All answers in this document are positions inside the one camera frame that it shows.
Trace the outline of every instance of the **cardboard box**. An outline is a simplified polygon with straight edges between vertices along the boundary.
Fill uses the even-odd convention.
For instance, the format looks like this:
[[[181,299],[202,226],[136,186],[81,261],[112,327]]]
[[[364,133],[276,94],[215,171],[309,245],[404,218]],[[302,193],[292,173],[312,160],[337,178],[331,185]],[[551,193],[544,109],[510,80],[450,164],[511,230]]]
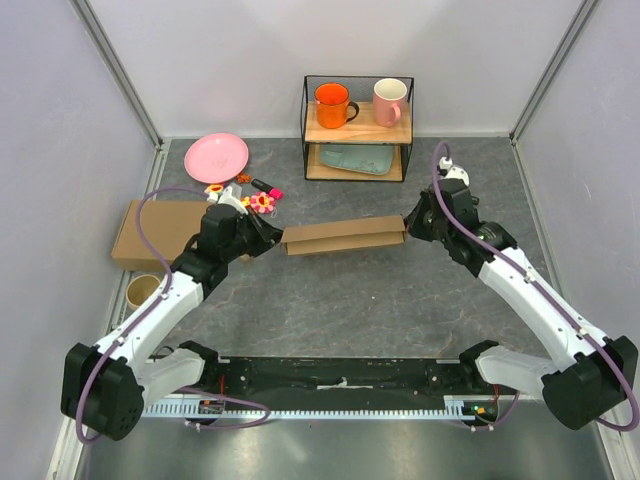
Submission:
[[[287,255],[310,255],[398,245],[405,241],[401,215],[287,227],[282,236]]]
[[[139,204],[140,200],[129,204],[111,257],[124,270],[163,272],[162,264],[138,236],[136,209]],[[142,231],[171,264],[189,239],[200,231],[200,220],[210,205],[207,202],[149,201],[142,209]]]

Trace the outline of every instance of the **marble-patterned floor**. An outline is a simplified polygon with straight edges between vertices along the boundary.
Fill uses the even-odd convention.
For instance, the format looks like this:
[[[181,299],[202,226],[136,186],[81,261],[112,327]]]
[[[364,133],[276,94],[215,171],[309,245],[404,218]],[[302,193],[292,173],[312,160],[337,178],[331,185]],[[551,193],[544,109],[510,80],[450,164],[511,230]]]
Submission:
[[[184,155],[194,140],[173,140],[161,185],[203,186],[190,179]],[[408,214],[430,183],[438,139],[416,139],[404,183],[305,181],[299,139],[249,139],[253,177],[285,192],[275,218],[284,228],[366,216]],[[480,218],[501,223],[546,276],[542,250],[506,138],[451,140],[470,174]],[[245,187],[245,193],[253,192]],[[165,194],[161,199],[191,199]],[[544,354],[526,325],[493,291],[453,263],[438,243],[309,257],[277,247],[234,262],[229,277],[167,336],[195,340],[223,355],[457,357],[493,339]]]

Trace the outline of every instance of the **paper cup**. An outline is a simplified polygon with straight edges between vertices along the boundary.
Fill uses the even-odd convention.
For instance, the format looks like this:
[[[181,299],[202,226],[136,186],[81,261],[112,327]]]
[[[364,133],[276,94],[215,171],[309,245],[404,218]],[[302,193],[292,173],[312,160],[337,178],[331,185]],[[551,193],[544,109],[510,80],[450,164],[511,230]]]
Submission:
[[[160,286],[160,279],[155,275],[140,275],[127,286],[127,305],[136,310]]]

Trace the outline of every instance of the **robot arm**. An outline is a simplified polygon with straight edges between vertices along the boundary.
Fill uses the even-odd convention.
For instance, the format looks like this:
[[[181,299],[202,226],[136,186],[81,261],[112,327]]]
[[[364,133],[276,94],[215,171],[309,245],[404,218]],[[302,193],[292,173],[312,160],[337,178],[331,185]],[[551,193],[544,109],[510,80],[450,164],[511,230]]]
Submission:
[[[515,239],[494,222],[481,222],[478,200],[469,191],[469,177],[451,160],[439,162],[438,181],[448,210],[467,230],[489,243],[524,271],[525,277],[503,258],[462,234],[444,214],[433,185],[421,192],[405,219],[415,238],[441,242],[450,257],[500,295],[541,341],[550,359],[511,352],[496,342],[482,342],[460,359],[469,370],[470,383],[487,382],[511,387],[543,399],[551,412],[569,428],[579,429],[626,399],[620,382],[601,355],[583,336],[589,335],[614,359],[633,385],[638,352],[626,337],[611,340],[576,312],[529,263]],[[576,331],[535,288],[544,287],[580,325]]]
[[[225,190],[218,203],[207,209],[200,233],[173,262],[172,283],[166,293],[167,277],[124,324],[92,347],[78,343],[69,351],[62,413],[76,417],[89,374],[107,354],[89,391],[82,423],[113,440],[124,438],[133,429],[146,406],[198,382],[207,361],[216,355],[211,350],[186,342],[162,360],[147,360],[171,329],[226,278],[229,263],[242,255],[257,257],[282,238],[281,230],[247,211],[230,192]],[[149,311],[159,297],[159,303]],[[125,337],[127,327],[141,316],[145,316],[144,322]],[[118,346],[112,349],[114,341]]]

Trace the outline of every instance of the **pink mug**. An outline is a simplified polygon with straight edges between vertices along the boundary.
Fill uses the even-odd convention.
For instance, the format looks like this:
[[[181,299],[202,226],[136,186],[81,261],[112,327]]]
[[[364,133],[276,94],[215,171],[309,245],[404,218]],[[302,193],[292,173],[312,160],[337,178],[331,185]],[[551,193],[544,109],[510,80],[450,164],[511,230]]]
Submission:
[[[397,78],[383,78],[373,87],[373,117],[378,125],[393,127],[406,103],[407,86]]]

